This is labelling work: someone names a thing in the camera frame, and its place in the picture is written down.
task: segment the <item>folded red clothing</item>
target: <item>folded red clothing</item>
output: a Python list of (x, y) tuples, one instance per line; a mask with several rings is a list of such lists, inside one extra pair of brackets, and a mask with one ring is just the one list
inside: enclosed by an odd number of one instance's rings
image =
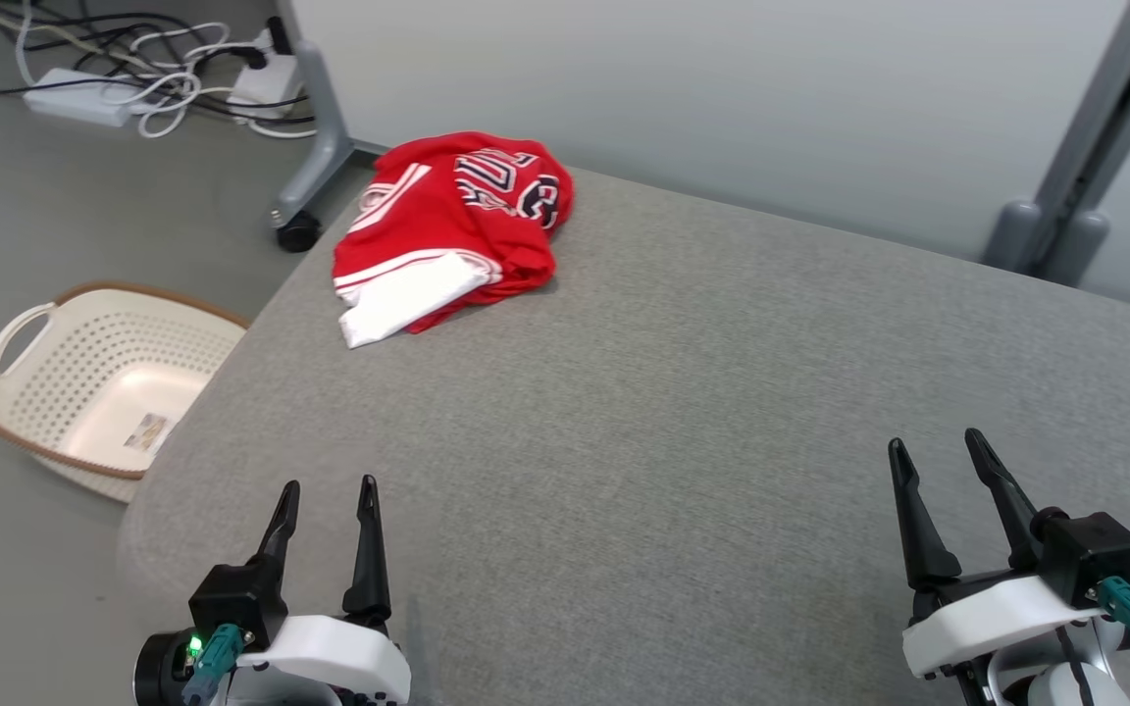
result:
[(420, 333), (468, 305), (494, 304), (553, 277), (548, 237), (568, 218), (574, 186), (539, 142), (444, 134), (400, 145), (374, 168), (360, 216), (333, 251), (333, 287), (346, 303), (358, 307), (362, 290), (379, 278), (461, 258), (479, 284), (417, 312), (407, 330)]

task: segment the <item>black wheel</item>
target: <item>black wheel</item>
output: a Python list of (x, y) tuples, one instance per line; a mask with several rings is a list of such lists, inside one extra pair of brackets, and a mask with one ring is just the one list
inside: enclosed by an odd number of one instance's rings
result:
[(295, 213), (290, 223), (278, 228), (278, 246), (286, 253), (306, 253), (316, 245), (320, 236), (322, 223), (308, 211), (301, 211)]

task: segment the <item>gray table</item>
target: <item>gray table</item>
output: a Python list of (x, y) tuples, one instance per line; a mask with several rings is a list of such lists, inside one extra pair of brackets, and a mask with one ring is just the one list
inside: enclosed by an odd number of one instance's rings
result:
[(576, 177), (551, 286), (355, 352), (328, 233), (130, 506), (153, 628), (292, 478), (286, 599), (336, 612), (372, 472), (412, 703), (959, 703), (904, 669), (888, 438), (968, 572), (1007, 554), (968, 426), (1036, 505), (1130, 526), (1130, 305)]

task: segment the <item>white plastic basket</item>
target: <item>white plastic basket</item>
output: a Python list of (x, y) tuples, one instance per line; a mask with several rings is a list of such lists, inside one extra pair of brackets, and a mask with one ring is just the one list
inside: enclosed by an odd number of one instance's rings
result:
[[(41, 316), (41, 333), (1, 369), (6, 347)], [(77, 287), (1, 331), (0, 436), (62, 477), (129, 502), (247, 325), (154, 287)]]

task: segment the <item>white stripe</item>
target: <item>white stripe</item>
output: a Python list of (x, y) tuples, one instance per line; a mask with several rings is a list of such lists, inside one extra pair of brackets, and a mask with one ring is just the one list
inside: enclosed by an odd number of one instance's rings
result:
[(382, 276), (382, 273), (390, 272), (390, 270), (411, 263), (412, 260), (435, 259), (447, 255), (449, 253), (457, 253), (466, 260), (470, 260), (471, 263), (480, 264), (480, 267), (488, 269), (488, 285), (489, 282), (496, 282), (503, 279), (503, 269), (499, 268), (499, 263), (490, 258), (487, 258), (486, 255), (475, 253), (475, 251), (471, 250), (464, 250), (463, 247), (431, 247), (427, 250), (414, 250), (411, 253), (405, 253), (403, 255), (385, 260), (382, 263), (373, 264), (372, 268), (365, 268), (358, 272), (349, 273), (349, 276), (333, 278), (333, 286), (337, 289), (345, 289), (345, 287), (349, 286), (364, 285), (364, 280)]
[(425, 177), (427, 174), (429, 174), (428, 165), (412, 164), (407, 171), (405, 171), (402, 177), (399, 177), (399, 181), (395, 183), (395, 188), (391, 190), (386, 198), (383, 198), (376, 209), (368, 211), (368, 213), (360, 213), (360, 217), (355, 219), (355, 223), (351, 224), (351, 228), (348, 229), (347, 233), (353, 234), (358, 232), (360, 228), (372, 227), (372, 225), (381, 223), (383, 216), (385, 216), (386, 211), (395, 204), (395, 201), (398, 201), (399, 198), (412, 186), (412, 184), (420, 181), (420, 178)]

